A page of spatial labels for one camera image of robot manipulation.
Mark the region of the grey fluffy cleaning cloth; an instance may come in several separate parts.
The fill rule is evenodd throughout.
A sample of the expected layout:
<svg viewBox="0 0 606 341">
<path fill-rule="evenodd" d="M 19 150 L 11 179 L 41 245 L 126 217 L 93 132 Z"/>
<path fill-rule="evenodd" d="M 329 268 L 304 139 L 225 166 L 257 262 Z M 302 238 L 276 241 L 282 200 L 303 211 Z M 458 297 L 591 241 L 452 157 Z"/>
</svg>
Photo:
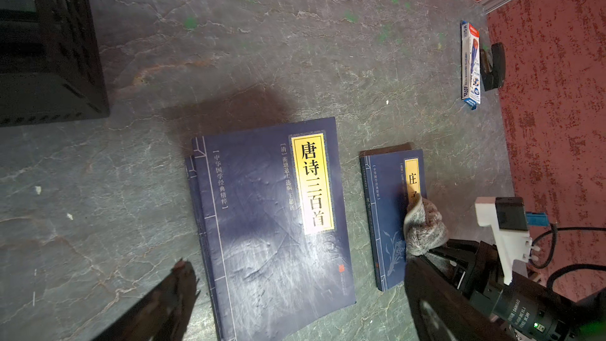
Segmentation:
<svg viewBox="0 0 606 341">
<path fill-rule="evenodd" d="M 415 194 L 403 222 L 407 259 L 427 254 L 448 242 L 448 229 L 437 206 Z"/>
</svg>

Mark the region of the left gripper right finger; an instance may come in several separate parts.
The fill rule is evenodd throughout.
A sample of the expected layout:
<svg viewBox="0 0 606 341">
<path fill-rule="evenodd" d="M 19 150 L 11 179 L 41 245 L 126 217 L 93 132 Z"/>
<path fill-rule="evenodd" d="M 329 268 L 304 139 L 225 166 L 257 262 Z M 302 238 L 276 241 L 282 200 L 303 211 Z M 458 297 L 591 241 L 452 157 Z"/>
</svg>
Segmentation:
<svg viewBox="0 0 606 341">
<path fill-rule="evenodd" d="M 447 281 L 451 263 L 442 257 L 413 257 L 404 286 L 420 340 L 514 340 L 495 317 L 496 303 L 470 303 Z"/>
</svg>

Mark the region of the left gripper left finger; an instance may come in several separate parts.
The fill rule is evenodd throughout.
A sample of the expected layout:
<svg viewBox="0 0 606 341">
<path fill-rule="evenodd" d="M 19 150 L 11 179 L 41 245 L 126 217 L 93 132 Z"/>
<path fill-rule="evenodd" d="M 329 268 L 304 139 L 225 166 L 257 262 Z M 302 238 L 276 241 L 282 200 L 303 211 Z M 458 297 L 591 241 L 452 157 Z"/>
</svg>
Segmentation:
<svg viewBox="0 0 606 341">
<path fill-rule="evenodd" d="M 178 261 L 170 274 L 96 340 L 182 340 L 199 295 L 193 266 Z"/>
</svg>

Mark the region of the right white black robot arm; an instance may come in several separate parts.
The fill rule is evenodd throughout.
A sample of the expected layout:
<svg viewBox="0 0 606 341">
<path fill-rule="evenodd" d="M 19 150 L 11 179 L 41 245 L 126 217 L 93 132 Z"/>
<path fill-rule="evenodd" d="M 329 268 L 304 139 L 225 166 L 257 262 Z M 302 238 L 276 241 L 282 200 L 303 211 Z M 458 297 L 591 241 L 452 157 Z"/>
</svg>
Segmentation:
<svg viewBox="0 0 606 341">
<path fill-rule="evenodd" d="M 452 240 L 431 249 L 429 256 L 442 258 L 454 268 L 447 276 L 432 266 L 459 292 L 464 303 L 486 317 L 500 318 L 530 339 L 605 339 L 605 290 L 579 302 L 552 290 L 555 281 L 568 273 L 604 271 L 604 266 L 577 264 L 561 268 L 543 287 L 516 272 L 507 284 L 497 248 L 485 242 Z"/>
</svg>

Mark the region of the purple book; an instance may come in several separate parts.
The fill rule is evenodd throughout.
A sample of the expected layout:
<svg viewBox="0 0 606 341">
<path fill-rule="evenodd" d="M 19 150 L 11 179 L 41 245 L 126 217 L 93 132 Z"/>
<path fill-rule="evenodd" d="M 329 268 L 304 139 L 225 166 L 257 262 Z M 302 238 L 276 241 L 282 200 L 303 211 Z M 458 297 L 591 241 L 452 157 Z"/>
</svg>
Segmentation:
<svg viewBox="0 0 606 341">
<path fill-rule="evenodd" d="M 204 220 L 204 213 L 200 199 L 200 189 L 198 174 L 194 165 L 194 158 L 188 156 L 185 158 L 186 173 L 189 183 L 189 192 L 193 203 L 194 219 L 197 224 L 197 234 L 200 243 L 201 255 L 205 267 L 205 276 L 208 284 L 208 291 L 211 298 L 211 307 L 216 323 L 216 333 L 219 340 L 226 340 L 223 332 L 222 317 L 219 310 L 219 300 L 217 298 L 216 281 L 212 271 L 211 256 L 209 253 L 209 244 Z"/>
<path fill-rule="evenodd" d="M 195 137 L 223 340 L 281 340 L 355 303 L 334 118 Z"/>
</svg>

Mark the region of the blue book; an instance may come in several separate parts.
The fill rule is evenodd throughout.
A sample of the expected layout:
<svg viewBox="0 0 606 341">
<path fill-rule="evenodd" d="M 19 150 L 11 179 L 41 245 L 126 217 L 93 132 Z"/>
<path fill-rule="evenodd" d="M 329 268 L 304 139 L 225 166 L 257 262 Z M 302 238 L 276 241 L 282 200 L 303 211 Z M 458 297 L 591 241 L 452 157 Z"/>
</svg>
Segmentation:
<svg viewBox="0 0 606 341">
<path fill-rule="evenodd" d="M 376 284 L 386 291 L 404 281 L 407 245 L 403 224 L 415 195 L 427 197 L 424 155 L 414 144 L 406 143 L 363 151 L 359 162 Z"/>
</svg>

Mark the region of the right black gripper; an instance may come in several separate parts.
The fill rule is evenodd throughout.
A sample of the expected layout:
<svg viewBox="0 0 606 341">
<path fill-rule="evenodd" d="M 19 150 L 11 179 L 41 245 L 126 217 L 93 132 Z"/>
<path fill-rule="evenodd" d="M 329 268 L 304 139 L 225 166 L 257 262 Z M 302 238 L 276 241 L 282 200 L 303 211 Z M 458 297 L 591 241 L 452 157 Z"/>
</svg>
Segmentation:
<svg viewBox="0 0 606 341">
<path fill-rule="evenodd" d="M 451 263 L 447 281 L 470 303 L 497 303 L 505 284 L 497 247 L 486 242 L 450 239 L 428 254 Z"/>
</svg>

